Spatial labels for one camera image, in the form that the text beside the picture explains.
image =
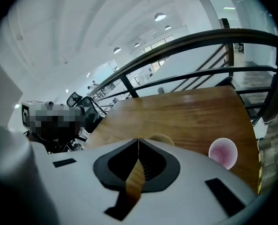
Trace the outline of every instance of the wooden floor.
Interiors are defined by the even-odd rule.
[[[235,66],[244,66],[244,54],[235,52]],[[272,75],[268,72],[246,72],[243,79],[238,79],[242,87],[263,87],[269,86],[272,81]],[[264,101],[267,93],[248,94],[252,103],[261,103]],[[262,192],[268,191],[273,187],[278,179],[278,116],[275,120],[268,123],[267,134],[263,140],[260,140],[258,147],[261,155],[262,165]]]

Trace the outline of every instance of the ceiling lamp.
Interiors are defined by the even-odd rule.
[[[116,48],[114,48],[114,53],[118,53],[120,50],[121,50],[120,47],[116,47]]]
[[[157,14],[154,16],[154,20],[155,20],[155,21],[160,21],[160,20],[164,19],[165,17],[166,17],[166,15],[163,14],[163,13],[157,13]]]
[[[168,30],[168,29],[171,29],[171,26],[170,26],[170,25],[166,25],[166,26],[165,26],[165,30]]]

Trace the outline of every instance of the wooden table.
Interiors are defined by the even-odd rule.
[[[127,138],[169,136],[177,147],[208,155],[220,137],[237,146],[230,171],[257,193],[259,159],[255,134],[242,101],[230,86],[139,97],[117,102],[85,143],[96,148]]]

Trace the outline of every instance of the black railing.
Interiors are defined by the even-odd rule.
[[[277,48],[277,60],[276,65],[277,68],[273,68],[271,66],[258,66],[258,65],[252,65],[252,66],[244,66],[244,67],[234,67],[234,56],[231,54],[231,50],[233,49],[233,43],[250,43],[250,44],[262,44],[262,45],[268,45],[273,46]],[[133,87],[128,78],[126,77],[127,74],[145,66],[148,65],[156,60],[160,60],[164,57],[171,56],[176,53],[184,52],[190,49],[203,47],[203,46],[209,46],[209,45],[217,45],[217,44],[223,44],[222,46],[227,46],[227,53],[224,53],[223,56],[228,54],[228,61],[226,61],[222,66],[218,68],[213,68],[214,66],[210,66],[208,69],[204,70],[198,70],[191,73],[179,75],[179,76],[172,76],[164,79],[160,79],[154,82],[148,82],[146,84],[140,85],[138,87]],[[231,65],[230,67],[224,67],[227,63]],[[248,71],[271,71],[276,72],[276,74],[273,76],[272,82],[270,87],[264,87],[264,88],[235,88],[238,94],[246,94],[246,93],[257,93],[257,92],[268,92],[265,101],[262,104],[256,104],[253,105],[248,101],[243,102],[247,109],[254,109],[254,108],[260,108],[259,112],[257,114],[251,115],[251,119],[253,119],[253,123],[257,123],[258,120],[265,115],[265,111],[269,111],[270,114],[275,114],[278,111],[274,111],[273,107],[277,105],[278,107],[278,93],[276,91],[278,90],[278,37],[275,35],[272,35],[267,32],[257,31],[257,30],[248,30],[248,29],[219,29],[219,30],[210,30],[205,32],[200,32],[188,36],[184,36],[178,39],[175,39],[174,41],[168,42],[166,44],[163,44],[159,47],[156,47],[152,49],[151,51],[139,56],[138,58],[134,59],[124,67],[122,67],[120,70],[112,74],[110,77],[108,77],[105,81],[103,81],[99,86],[96,87],[94,91],[92,91],[89,96],[94,95],[101,89],[103,89],[105,86],[108,86],[110,83],[113,83],[114,81],[117,81],[118,79],[121,79],[123,84],[126,87],[125,91],[112,94],[107,97],[103,97],[101,99],[96,100],[96,102],[105,100],[108,98],[112,98],[121,94],[130,93],[133,98],[137,98],[138,94],[136,91],[149,88],[155,85],[164,84],[168,82],[173,81],[179,81],[179,80],[188,80],[189,78],[194,77],[202,77],[205,75],[208,75],[206,80],[208,80],[210,77],[212,77],[215,74],[222,74],[222,73],[229,73],[229,77],[232,77],[235,72],[248,72]]]

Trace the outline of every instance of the fluorescent light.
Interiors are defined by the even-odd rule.
[[[171,26],[170,26],[170,25],[166,25],[166,26],[165,26],[165,30],[168,30],[168,29],[171,29]]]
[[[162,19],[164,19],[166,17],[165,14],[163,13],[157,13],[155,16],[154,16],[154,20],[157,22],[157,21],[160,21]]]
[[[119,51],[121,50],[121,48],[120,47],[116,47],[116,48],[114,48],[114,53],[118,53]]]

